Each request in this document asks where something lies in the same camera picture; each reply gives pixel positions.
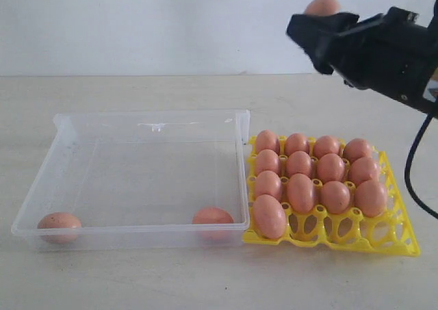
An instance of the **white wall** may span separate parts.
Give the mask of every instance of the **white wall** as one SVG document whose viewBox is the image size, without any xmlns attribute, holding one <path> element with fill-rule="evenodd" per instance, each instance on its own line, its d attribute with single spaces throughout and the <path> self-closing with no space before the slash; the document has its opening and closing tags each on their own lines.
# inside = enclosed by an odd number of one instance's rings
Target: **white wall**
<svg viewBox="0 0 438 310">
<path fill-rule="evenodd" d="M 0 0 L 0 75 L 313 71 L 285 36 L 310 0 Z M 431 0 L 340 0 L 363 17 Z"/>
</svg>

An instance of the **egg tray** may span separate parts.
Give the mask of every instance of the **egg tray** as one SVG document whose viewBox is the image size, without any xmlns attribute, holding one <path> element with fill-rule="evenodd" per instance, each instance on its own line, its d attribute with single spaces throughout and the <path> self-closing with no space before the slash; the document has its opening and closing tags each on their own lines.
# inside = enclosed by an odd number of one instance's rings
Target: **egg tray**
<svg viewBox="0 0 438 310">
<path fill-rule="evenodd" d="M 253 149 L 248 158 L 249 176 L 248 184 L 248 201 L 250 209 L 250 226 L 243 235 L 243 241 L 247 244 L 267 244 L 278 245 L 283 241 L 292 243 L 299 247 L 315 247 L 318 244 L 325 244 L 334 250 L 346 250 L 364 253 L 381 253 L 387 255 L 399 255 L 417 257 L 420 255 L 420 247 L 415 238 L 400 190 L 397 187 L 394 174 L 392 172 L 389 160 L 384 151 L 377 151 L 378 162 L 381 167 L 381 181 L 386 185 L 388 190 L 388 204 L 384 213 L 375 217 L 365 217 L 361 210 L 351 207 L 347 212 L 342 214 L 330 214 L 325 206 L 318 204 L 308 214 L 298 214 L 294 212 L 287 201 L 285 195 L 285 186 L 288 178 L 284 176 L 285 161 L 287 156 L 284 155 L 284 144 L 287 139 L 281 136 L 280 159 L 282 163 L 281 181 L 283 184 L 283 199 L 281 204 L 284 208 L 287 220 L 286 232 L 276 240 L 270 240 L 264 237 L 255 225 L 252 204 L 255 201 L 254 184 L 255 184 L 255 139 L 253 136 L 249 144 Z M 342 150 L 345 142 L 339 140 Z M 309 138 L 310 150 L 312 154 L 315 138 Z M 322 187 L 322 182 L 313 179 L 317 188 Z M 349 190 L 354 193 L 355 185 L 346 181 L 345 184 Z"/>
</svg>

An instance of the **black cable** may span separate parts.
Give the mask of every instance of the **black cable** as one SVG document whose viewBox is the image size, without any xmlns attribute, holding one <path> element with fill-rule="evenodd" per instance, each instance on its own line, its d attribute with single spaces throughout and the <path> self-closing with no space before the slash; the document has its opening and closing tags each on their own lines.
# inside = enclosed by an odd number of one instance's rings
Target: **black cable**
<svg viewBox="0 0 438 310">
<path fill-rule="evenodd" d="M 435 101 L 435 104 L 430 111 L 430 113 L 427 115 L 426 119 L 424 120 L 422 126 L 420 127 L 420 130 L 418 130 L 418 133 L 412 143 L 411 149 L 409 150 L 408 157 L 406 159 L 406 166 L 404 167 L 404 182 L 406 183 L 406 187 L 408 189 L 409 194 L 411 195 L 412 199 L 420 206 L 424 211 L 429 213 L 431 216 L 433 216 L 435 219 L 438 219 L 438 213 L 435 212 L 433 209 L 431 209 L 429 206 L 423 203 L 423 201 L 417 196 L 415 193 L 412 183 L 411 183 L 411 167 L 412 167 L 412 161 L 415 156 L 415 152 L 417 151 L 418 145 L 420 144 L 420 141 L 423 138 L 424 132 L 426 132 L 426 129 L 428 128 L 432 118 L 438 111 L 438 100 Z"/>
</svg>

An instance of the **plastic container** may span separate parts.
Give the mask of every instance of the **plastic container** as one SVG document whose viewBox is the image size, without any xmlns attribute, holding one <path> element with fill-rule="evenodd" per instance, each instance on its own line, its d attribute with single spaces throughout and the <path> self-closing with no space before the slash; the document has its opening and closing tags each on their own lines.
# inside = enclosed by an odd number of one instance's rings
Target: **plastic container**
<svg viewBox="0 0 438 310">
<path fill-rule="evenodd" d="M 283 154 L 286 141 L 284 135 L 280 139 L 282 160 L 282 172 L 285 172 L 285 160 Z M 255 200 L 255 140 L 253 136 L 249 144 L 253 150 L 248 158 L 250 170 L 248 175 L 248 199 L 250 202 L 250 215 L 252 216 L 252 203 Z M 340 140 L 342 148 L 345 142 Z M 309 138 L 312 150 L 315 138 Z M 243 238 L 248 244 L 278 245 L 281 242 L 290 242 L 299 247 L 315 247 L 318 244 L 325 244 L 335 250 L 347 250 L 365 253 L 382 253 L 388 255 L 401 255 L 417 257 L 420 255 L 420 247 L 415 237 L 413 227 L 398 189 L 396 179 L 391 165 L 384 151 L 375 150 L 376 159 L 381 167 L 380 180 L 387 186 L 389 202 L 386 211 L 375 217 L 365 217 L 361 210 L 353 207 L 342 214 L 334 215 L 327 212 L 326 208 L 319 204 L 308 214 L 294 213 L 287 201 L 286 195 L 281 202 L 285 214 L 288 217 L 287 229 L 283 236 L 276 240 L 269 240 L 258 230 L 256 224 L 251 220 L 250 228 L 245 232 Z M 281 177 L 285 187 L 288 178 Z M 322 182 L 314 179 L 317 188 L 322 187 Z M 346 181 L 345 184 L 350 192 L 355 192 L 355 185 Z"/>
<path fill-rule="evenodd" d="M 240 245 L 249 227 L 249 120 L 246 110 L 57 115 L 57 135 L 12 232 L 38 250 Z M 207 206 L 234 223 L 192 224 Z M 41 238 L 70 229 L 36 228 L 57 211 L 82 222 L 70 244 Z"/>
</svg>

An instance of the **table surface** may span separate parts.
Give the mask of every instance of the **table surface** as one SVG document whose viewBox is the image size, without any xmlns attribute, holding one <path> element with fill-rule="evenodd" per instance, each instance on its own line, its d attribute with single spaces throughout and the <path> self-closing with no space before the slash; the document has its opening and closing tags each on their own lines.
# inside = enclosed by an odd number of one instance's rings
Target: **table surface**
<svg viewBox="0 0 438 310">
<path fill-rule="evenodd" d="M 387 151 L 422 248 L 418 258 L 245 245 L 35 253 L 10 226 L 56 133 L 59 112 L 245 108 L 251 134 L 367 138 Z M 0 309 L 434 309 L 438 224 L 408 196 L 403 170 L 424 115 L 337 77 L 0 78 Z M 413 184 L 438 209 L 433 122 Z"/>
</svg>

